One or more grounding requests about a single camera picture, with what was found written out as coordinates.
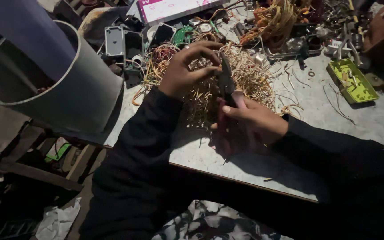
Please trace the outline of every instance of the hand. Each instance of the hand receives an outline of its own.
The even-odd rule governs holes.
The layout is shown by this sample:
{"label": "hand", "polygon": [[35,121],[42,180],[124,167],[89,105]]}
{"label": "hand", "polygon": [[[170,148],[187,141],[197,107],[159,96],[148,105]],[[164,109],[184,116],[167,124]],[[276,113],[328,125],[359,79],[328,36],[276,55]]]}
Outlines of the hand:
{"label": "hand", "polygon": [[257,134],[262,144],[272,144],[282,138],[288,130],[288,122],[257,102],[244,98],[247,109],[228,106],[222,108],[228,116],[237,119]]}
{"label": "hand", "polygon": [[[219,50],[222,46],[221,43],[200,41],[189,44],[189,48],[176,53],[170,60],[159,90],[167,96],[181,100],[196,82],[221,73],[221,61],[213,50]],[[201,57],[208,58],[213,66],[191,71],[188,65]]]}

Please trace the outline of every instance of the gray pipe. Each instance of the gray pipe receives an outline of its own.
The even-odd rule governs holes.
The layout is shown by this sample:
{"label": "gray pipe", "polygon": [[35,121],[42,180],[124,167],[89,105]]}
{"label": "gray pipe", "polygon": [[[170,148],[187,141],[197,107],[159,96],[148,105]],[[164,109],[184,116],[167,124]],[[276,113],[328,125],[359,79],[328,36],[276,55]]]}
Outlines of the gray pipe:
{"label": "gray pipe", "polygon": [[109,70],[73,26],[55,22],[76,49],[70,67],[54,83],[31,59],[5,40],[0,53],[10,57],[37,89],[51,87],[36,95],[18,74],[0,62],[0,105],[56,127],[101,132],[114,109],[123,79]]}

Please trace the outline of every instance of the finger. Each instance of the finger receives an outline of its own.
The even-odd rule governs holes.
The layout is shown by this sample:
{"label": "finger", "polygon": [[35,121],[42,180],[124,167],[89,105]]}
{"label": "finger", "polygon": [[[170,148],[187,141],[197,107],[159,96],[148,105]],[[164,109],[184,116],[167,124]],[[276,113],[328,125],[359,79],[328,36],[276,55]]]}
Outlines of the finger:
{"label": "finger", "polygon": [[210,129],[211,130],[217,130],[217,123],[211,124]]}
{"label": "finger", "polygon": [[246,98],[245,96],[244,96],[244,103],[248,109],[256,109],[261,107],[261,105],[258,102],[251,100],[249,98]]}
{"label": "finger", "polygon": [[216,43],[213,41],[199,41],[199,42],[191,43],[188,46],[189,48],[195,47],[195,46],[203,46],[212,50],[219,50],[224,45],[222,43]]}
{"label": "finger", "polygon": [[201,57],[205,57],[209,59],[214,66],[219,66],[221,64],[220,59],[210,48],[206,48],[204,46],[195,46],[186,50],[183,57],[183,63],[187,66],[193,60],[199,59]]}
{"label": "finger", "polygon": [[223,106],[222,110],[228,117],[232,117],[237,120],[250,120],[252,118],[252,114],[249,109],[239,109]]}
{"label": "finger", "polygon": [[201,81],[204,79],[211,78],[221,73],[221,68],[216,66],[208,66],[201,68],[200,70],[192,71],[189,73],[189,76],[194,81]]}

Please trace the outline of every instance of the table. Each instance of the table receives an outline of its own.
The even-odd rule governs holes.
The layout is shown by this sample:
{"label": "table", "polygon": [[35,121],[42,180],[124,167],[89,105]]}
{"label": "table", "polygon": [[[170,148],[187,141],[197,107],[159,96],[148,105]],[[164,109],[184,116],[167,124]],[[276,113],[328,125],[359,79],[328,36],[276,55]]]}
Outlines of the table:
{"label": "table", "polygon": [[[252,12],[245,11],[245,7],[239,7],[233,10],[233,13],[243,21],[246,16],[251,16]],[[138,15],[136,4],[133,4],[128,14]],[[219,30],[227,34],[230,40],[238,41],[237,37],[228,31],[236,24],[237,20],[232,18],[231,22]],[[361,139],[371,139],[384,145],[384,93],[379,92],[380,98],[374,106],[368,106],[359,109],[353,109],[342,96],[339,96],[339,106],[346,116],[349,116],[356,123],[356,126],[347,119],[341,117],[331,106],[337,106],[336,95],[326,87],[327,95],[323,91],[323,86],[333,83],[331,77],[326,71],[330,58],[323,54],[311,57],[305,60],[307,68],[300,70],[298,62],[294,60],[282,61],[271,67],[274,72],[288,64],[293,67],[297,77],[310,85],[310,87],[299,83],[292,75],[291,81],[294,90],[288,82],[287,74],[281,75],[274,80],[274,90],[279,97],[275,99],[277,111],[279,106],[292,104],[294,95],[296,95],[299,104],[304,108],[300,110],[301,120],[308,124],[332,130],[340,133],[349,134]],[[310,77],[309,71],[313,71],[315,76]],[[140,86],[131,89],[125,89],[122,99],[122,106],[115,109],[114,126],[109,127],[101,134],[79,134],[67,133],[84,140],[96,142],[106,146],[113,146],[125,122],[130,119],[137,111],[138,107],[131,104],[136,91]],[[224,159],[218,155],[215,150],[208,146],[210,141],[208,134],[203,130],[187,129],[179,123],[178,129],[173,136],[174,150],[170,155],[170,163],[193,168],[195,170],[208,172],[218,176],[235,179],[246,184],[253,184],[261,188],[277,191],[284,194],[290,194],[299,198],[311,201],[329,201],[329,194],[322,179],[291,164],[287,159],[281,156],[268,157],[253,153],[245,153],[235,156],[231,161],[225,163]]]}

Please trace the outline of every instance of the person's right hand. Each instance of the person's right hand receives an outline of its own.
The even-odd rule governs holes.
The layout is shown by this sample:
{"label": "person's right hand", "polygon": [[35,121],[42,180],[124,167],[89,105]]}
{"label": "person's right hand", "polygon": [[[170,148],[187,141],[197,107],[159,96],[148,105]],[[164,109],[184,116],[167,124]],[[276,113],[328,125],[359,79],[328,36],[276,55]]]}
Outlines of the person's right hand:
{"label": "person's right hand", "polygon": [[267,107],[243,97],[247,109],[224,106],[223,112],[243,122],[258,136],[262,144],[272,144],[282,138],[288,130],[288,122],[270,111]]}

